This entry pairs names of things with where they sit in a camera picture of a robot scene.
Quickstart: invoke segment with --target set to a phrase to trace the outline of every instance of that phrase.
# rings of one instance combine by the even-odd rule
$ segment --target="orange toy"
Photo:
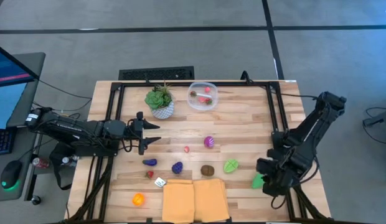
[[[135,206],[141,206],[141,205],[143,205],[143,203],[144,203],[144,196],[143,196],[143,194],[137,193],[137,194],[133,197],[132,203],[133,203]]]

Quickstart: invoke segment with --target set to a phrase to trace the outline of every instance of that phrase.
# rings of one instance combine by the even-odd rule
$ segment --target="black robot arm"
[[[160,137],[143,138],[143,129],[160,128],[143,119],[138,112],[128,125],[119,120],[80,121],[62,116],[51,108],[37,108],[26,119],[31,131],[46,134],[75,149],[78,156],[116,156],[120,141],[139,141],[139,154],[143,155],[148,144]]]
[[[285,133],[272,133],[273,149],[257,160],[257,171],[263,174],[263,193],[285,195],[311,169],[316,160],[316,146],[331,123],[344,114],[346,99],[329,92],[317,98],[315,110],[297,127]]]

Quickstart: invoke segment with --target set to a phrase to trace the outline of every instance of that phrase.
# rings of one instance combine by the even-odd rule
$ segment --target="purple toy egg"
[[[211,136],[207,136],[205,139],[204,139],[204,145],[206,147],[213,147],[214,146],[214,139],[213,137]]]

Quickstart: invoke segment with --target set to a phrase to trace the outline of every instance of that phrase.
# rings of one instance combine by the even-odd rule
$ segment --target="orange cloth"
[[[162,220],[172,223],[194,221],[194,189],[191,180],[168,180],[164,186]]]
[[[164,186],[164,222],[216,222],[228,218],[225,183],[222,180],[168,180]]]
[[[193,186],[195,221],[216,222],[229,218],[225,182],[220,179],[196,180]]]

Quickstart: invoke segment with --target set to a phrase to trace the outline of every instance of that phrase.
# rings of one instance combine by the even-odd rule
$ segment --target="floor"
[[[233,29],[162,32],[218,26]],[[134,32],[142,27],[155,29]],[[318,146],[331,214],[386,223],[386,145],[362,129],[366,108],[386,107],[386,0],[0,0],[0,46],[45,52],[41,79],[78,95],[92,95],[97,80],[116,80],[120,69],[193,65],[196,79],[236,79],[246,70],[252,79],[297,80],[302,94],[345,96],[346,113]],[[35,100],[63,109],[84,104],[44,85]],[[303,101],[309,114],[314,102]],[[382,125],[369,132],[386,141]],[[44,198],[39,206],[0,202],[0,223],[63,219],[68,192],[53,175],[38,177],[35,194]]]

